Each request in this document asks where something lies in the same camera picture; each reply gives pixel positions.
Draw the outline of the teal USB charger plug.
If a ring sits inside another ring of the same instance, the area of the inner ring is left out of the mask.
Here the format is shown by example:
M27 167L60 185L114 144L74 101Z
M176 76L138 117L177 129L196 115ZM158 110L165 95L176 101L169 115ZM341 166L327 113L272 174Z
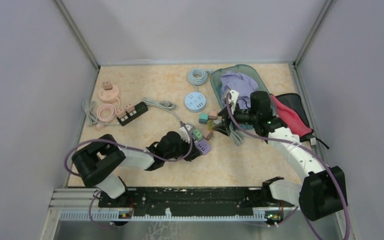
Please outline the teal USB charger plug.
M207 113L201 113L198 118L198 122L202 125L206 125L209 121L209 115Z

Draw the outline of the yellow USB charger plug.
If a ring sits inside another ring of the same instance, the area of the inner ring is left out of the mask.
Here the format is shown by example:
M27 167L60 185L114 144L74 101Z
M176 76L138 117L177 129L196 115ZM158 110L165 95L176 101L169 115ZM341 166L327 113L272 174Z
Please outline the yellow USB charger plug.
M213 131L216 124L214 123L213 120L208 120L206 126L207 126L208 130Z

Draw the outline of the blue round power socket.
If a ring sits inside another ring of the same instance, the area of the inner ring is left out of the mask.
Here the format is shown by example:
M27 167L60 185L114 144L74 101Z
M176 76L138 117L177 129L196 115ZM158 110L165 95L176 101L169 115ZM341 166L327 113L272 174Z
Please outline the blue round power socket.
M184 98L184 105L189 112L199 113L205 109L207 98L200 92L190 92Z

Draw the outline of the green plug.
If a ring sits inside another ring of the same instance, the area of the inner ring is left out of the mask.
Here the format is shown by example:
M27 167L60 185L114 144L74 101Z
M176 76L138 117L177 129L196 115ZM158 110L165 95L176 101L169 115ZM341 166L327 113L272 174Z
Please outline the green plug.
M201 141L203 139L203 134L198 129L192 132L192 136L195 141Z

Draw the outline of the black power strip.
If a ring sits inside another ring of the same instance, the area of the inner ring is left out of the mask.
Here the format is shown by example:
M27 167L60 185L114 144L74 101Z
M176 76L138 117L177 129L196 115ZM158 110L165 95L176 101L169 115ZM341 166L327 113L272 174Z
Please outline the black power strip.
M135 111L133 111L132 113L127 113L127 116L124 120L117 118L115 114L116 119L121 126L126 126L127 124L136 120L138 117L142 116L149 110L148 106L143 101L140 101L138 104L134 105L134 107Z

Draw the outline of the purple power strip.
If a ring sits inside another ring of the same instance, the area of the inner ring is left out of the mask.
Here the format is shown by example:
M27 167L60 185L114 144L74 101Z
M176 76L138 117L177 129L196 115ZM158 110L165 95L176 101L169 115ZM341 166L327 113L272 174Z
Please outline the purple power strip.
M201 139L199 141L195 140L194 141L195 147L200 151L200 153L205 156L207 155L211 150L212 147L209 144L209 142L206 139Z

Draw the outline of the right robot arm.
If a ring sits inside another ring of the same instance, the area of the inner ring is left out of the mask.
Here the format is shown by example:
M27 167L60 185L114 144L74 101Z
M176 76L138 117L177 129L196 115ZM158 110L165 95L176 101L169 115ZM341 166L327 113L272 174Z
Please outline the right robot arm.
M228 132L240 130L263 140L277 150L292 167L300 183L274 177L262 183L261 199L267 206L284 201L301 209L310 221L316 221L348 207L345 174L338 166L329 167L309 148L303 146L287 124L273 113L273 99L265 91L250 95L248 109L238 104L239 93L230 90L218 113Z

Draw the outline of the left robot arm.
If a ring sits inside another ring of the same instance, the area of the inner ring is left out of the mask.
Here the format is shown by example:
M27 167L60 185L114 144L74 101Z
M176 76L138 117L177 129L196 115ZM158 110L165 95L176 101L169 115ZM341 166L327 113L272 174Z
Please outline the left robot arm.
M175 131L168 132L146 149L117 143L111 134L87 140L85 144L71 156L77 175L85 187L98 188L118 207L126 206L130 200L126 184L114 174L119 166L154 171L166 162L190 162L202 155L193 140L186 141Z

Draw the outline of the brown pink USB charger plug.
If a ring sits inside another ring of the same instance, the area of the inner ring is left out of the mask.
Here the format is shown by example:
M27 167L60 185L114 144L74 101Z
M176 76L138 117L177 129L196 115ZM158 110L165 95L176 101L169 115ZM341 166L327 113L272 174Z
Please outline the brown pink USB charger plug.
M217 120L218 119L218 113L215 110L211 110L208 113L208 119L209 120Z

